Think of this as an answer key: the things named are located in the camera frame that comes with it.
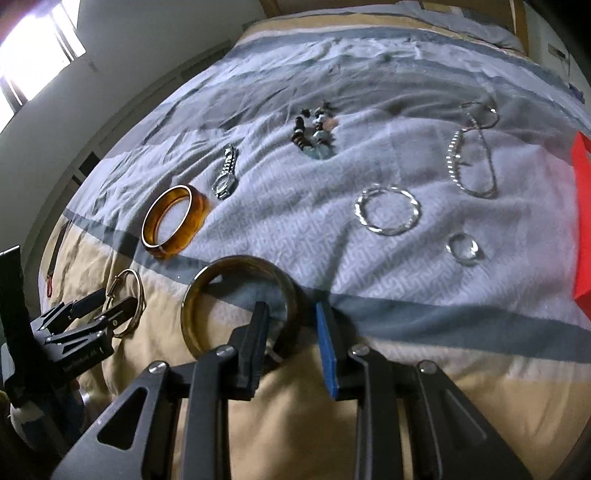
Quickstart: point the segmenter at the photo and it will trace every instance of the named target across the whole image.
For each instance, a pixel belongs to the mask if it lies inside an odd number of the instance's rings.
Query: metal watch band
[[[236,148],[229,144],[226,145],[224,147],[224,156],[226,157],[226,160],[223,163],[222,175],[234,173],[234,169],[236,168],[236,159],[238,157],[236,155]]]

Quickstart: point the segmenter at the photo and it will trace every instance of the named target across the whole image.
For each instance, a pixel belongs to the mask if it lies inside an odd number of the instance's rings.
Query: bed
[[[319,160],[290,137],[300,111],[324,100],[338,125],[333,154]],[[467,125],[465,102],[498,113],[482,130],[494,199],[461,191],[447,169],[450,140]],[[79,299],[125,268],[140,273],[147,304],[139,328],[114,339],[115,354],[80,378],[105,407],[153,360],[193,360],[180,309],[204,265],[228,255],[265,258],[300,286],[310,325],[313,303],[328,299],[389,359],[436,361],[543,480],[591,413],[591,322],[572,300],[570,159],[576,132],[590,128],[578,100],[498,25],[418,2],[271,18],[173,93],[91,173],[47,245],[41,303]],[[477,163],[475,140],[476,132],[466,134],[462,154]],[[239,183],[220,202],[211,187],[227,143],[239,149]],[[360,224],[353,204],[376,182],[412,192],[422,208],[414,228],[388,237]],[[204,193],[212,209],[185,250],[158,260],[139,240],[142,222],[152,202],[181,183]],[[391,213],[384,202],[377,218]],[[180,213],[171,211],[162,229],[174,228]],[[484,253],[472,267],[446,252],[449,235],[462,231]],[[255,280],[208,290],[197,315],[209,342],[227,340],[259,298],[281,318],[280,299]],[[234,478],[352,478],[354,425],[355,405],[327,395],[305,329],[297,354],[264,377],[255,399],[230,405]]]

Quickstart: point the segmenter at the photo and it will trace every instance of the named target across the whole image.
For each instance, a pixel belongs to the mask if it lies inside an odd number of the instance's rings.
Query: gray stripe
[[[497,51],[492,47],[472,43],[466,40],[459,40],[457,38],[447,37],[439,33],[418,30],[416,28],[402,28],[402,27],[368,27],[368,28],[349,28],[347,30],[329,31],[329,32],[313,32],[313,33],[297,33],[284,34],[273,37],[263,37],[252,40],[243,45],[237,45],[224,57],[222,62],[230,59],[246,59],[254,53],[260,53],[273,50],[280,46],[289,46],[296,43],[307,43],[312,41],[325,40],[327,38],[377,38],[377,39],[396,39],[405,38],[407,41],[423,41],[436,44],[450,44],[458,47],[466,48],[489,57],[503,59],[509,63],[523,67],[531,73],[566,93],[569,93],[568,88],[553,72],[542,68],[530,60],[524,60],[517,57],[512,57]]]
[[[157,261],[129,232],[118,231],[69,210],[64,215],[116,252],[176,282],[189,284],[195,273],[207,265],[205,261],[182,255],[166,262]],[[247,288],[237,288],[238,278],[228,280],[213,285],[208,293],[244,309],[251,309],[254,299],[267,301],[273,315],[281,317],[280,296],[264,281],[252,281]],[[314,315],[311,305],[328,298],[363,336],[591,364],[591,349],[587,348],[591,344],[591,332],[556,320],[487,306],[442,307],[332,294],[307,287],[302,290],[309,301],[309,319]]]

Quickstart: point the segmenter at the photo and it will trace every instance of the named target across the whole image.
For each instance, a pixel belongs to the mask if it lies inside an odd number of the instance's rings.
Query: wristwatch
[[[212,186],[218,200],[227,199],[238,185],[238,179],[234,175],[238,150],[228,144],[224,147],[224,156],[226,160],[223,163],[222,173]]]

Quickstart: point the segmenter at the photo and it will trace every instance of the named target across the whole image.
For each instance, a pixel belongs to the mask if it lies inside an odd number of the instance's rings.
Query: sunlight
[[[25,17],[0,46],[6,77],[29,100],[69,63],[48,18]]]
[[[10,108],[10,103],[8,103],[8,100],[4,96],[0,95],[0,132],[8,125],[13,115],[14,113],[12,108]]]
[[[66,40],[72,47],[72,50],[76,54],[76,57],[81,57],[86,53],[85,48],[82,46],[80,40],[76,36],[76,32],[74,30],[74,24],[72,23],[71,17],[66,13],[63,5],[58,5],[55,7],[51,14],[53,16],[53,20],[56,22],[58,28],[64,34]]]
[[[78,10],[80,9],[80,0],[63,0],[61,3],[72,21],[75,28],[78,27]]]

